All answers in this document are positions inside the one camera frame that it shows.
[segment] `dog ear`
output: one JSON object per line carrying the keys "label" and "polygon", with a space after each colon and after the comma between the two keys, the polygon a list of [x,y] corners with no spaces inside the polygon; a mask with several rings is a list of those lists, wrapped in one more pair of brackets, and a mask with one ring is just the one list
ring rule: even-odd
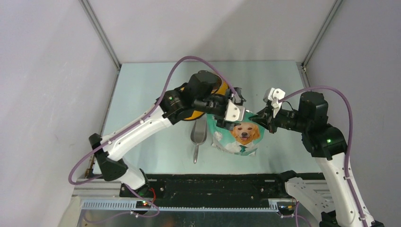
{"label": "dog ear", "polygon": [[230,131],[231,135],[235,138],[237,137],[236,129],[234,128],[232,131]]}
{"label": "dog ear", "polygon": [[261,137],[261,133],[259,132],[259,127],[257,125],[254,126],[253,130],[255,133],[253,134],[253,139],[257,140]]}

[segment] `dog face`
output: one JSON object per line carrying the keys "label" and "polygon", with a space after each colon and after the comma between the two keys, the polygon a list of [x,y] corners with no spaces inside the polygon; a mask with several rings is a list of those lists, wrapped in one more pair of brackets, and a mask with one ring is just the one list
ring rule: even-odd
{"label": "dog face", "polygon": [[243,122],[240,125],[235,126],[231,131],[231,135],[233,135],[242,145],[246,145],[261,136],[259,127],[250,122]]}

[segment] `teal bag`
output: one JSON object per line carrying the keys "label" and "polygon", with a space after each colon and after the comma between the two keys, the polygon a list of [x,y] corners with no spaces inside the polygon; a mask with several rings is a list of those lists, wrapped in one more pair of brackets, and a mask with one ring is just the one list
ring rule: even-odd
{"label": "teal bag", "polygon": [[249,120],[253,113],[246,112],[244,119],[232,131],[216,126],[216,120],[207,115],[208,128],[213,135],[213,147],[230,154],[254,156],[259,142],[263,139],[264,128]]}

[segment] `metal scoop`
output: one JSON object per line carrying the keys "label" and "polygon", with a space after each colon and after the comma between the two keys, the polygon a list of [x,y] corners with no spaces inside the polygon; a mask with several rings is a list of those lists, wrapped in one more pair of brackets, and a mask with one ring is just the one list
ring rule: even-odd
{"label": "metal scoop", "polygon": [[194,164],[196,164],[196,161],[198,160],[199,145],[202,145],[206,140],[207,129],[208,125],[205,117],[201,117],[195,121],[191,132],[191,140],[196,145],[195,151],[193,153]]}

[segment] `white tabletop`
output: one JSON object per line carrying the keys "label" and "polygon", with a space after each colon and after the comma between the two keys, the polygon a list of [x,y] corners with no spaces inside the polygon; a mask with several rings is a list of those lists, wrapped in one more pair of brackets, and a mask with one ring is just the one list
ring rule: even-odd
{"label": "white tabletop", "polygon": [[[241,87],[247,100],[244,106],[252,112],[261,110],[263,95],[270,87],[287,94],[303,85],[294,61],[219,61],[212,64],[235,87]],[[122,65],[104,134],[126,125],[148,110],[160,96],[166,77],[174,63],[126,63]],[[200,62],[184,62],[175,71],[169,89],[174,89],[199,70],[209,70]],[[289,99],[298,107],[299,96]],[[284,129],[264,139],[254,157],[227,154],[211,146],[211,134],[199,148],[198,162],[193,163],[194,146],[190,133],[194,122],[179,122],[162,130],[134,147],[125,156],[128,165],[142,168],[147,174],[256,174],[320,172],[314,158],[305,150],[301,134]],[[94,173],[99,174],[96,165]]]}

